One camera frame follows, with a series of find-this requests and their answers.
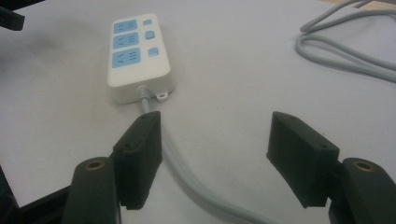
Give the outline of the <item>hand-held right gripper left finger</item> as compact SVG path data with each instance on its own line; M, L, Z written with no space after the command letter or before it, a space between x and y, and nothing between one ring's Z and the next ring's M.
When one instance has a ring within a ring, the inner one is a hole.
M118 198L126 209L144 206L163 161L162 149L159 111L138 117L113 147Z

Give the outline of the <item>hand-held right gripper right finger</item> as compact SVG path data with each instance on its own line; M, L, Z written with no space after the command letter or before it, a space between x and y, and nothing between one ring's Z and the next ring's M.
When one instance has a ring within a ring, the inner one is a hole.
M282 112L273 113L266 157L304 208L326 204L339 151L301 119Z

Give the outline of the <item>white power strip blue sockets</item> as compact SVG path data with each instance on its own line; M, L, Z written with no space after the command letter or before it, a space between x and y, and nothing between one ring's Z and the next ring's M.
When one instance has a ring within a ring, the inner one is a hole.
M120 104L139 101L141 96L163 101L175 89L155 14L119 19L112 23L107 85Z

